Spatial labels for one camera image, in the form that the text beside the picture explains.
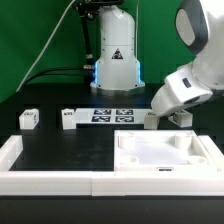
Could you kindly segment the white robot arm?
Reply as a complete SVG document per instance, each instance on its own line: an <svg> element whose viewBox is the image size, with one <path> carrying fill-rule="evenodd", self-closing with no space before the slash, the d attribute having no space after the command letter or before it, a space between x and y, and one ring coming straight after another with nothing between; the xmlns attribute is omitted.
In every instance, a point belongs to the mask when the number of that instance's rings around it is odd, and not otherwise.
<svg viewBox="0 0 224 224"><path fill-rule="evenodd" d="M175 16L179 38L195 59L168 75L151 101L161 117L224 92L224 0L182 0ZM134 55L135 22L115 4L100 9L101 56L91 89L129 93L144 86Z"/></svg>

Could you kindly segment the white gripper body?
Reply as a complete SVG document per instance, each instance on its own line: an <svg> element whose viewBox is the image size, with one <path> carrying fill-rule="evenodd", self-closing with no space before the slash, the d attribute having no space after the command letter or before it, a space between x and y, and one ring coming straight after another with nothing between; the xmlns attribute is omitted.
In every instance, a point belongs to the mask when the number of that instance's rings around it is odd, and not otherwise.
<svg viewBox="0 0 224 224"><path fill-rule="evenodd" d="M168 75L164 85L151 101L153 112L166 116L177 111L201 104L211 98L213 92L192 74L192 64L186 64Z"/></svg>

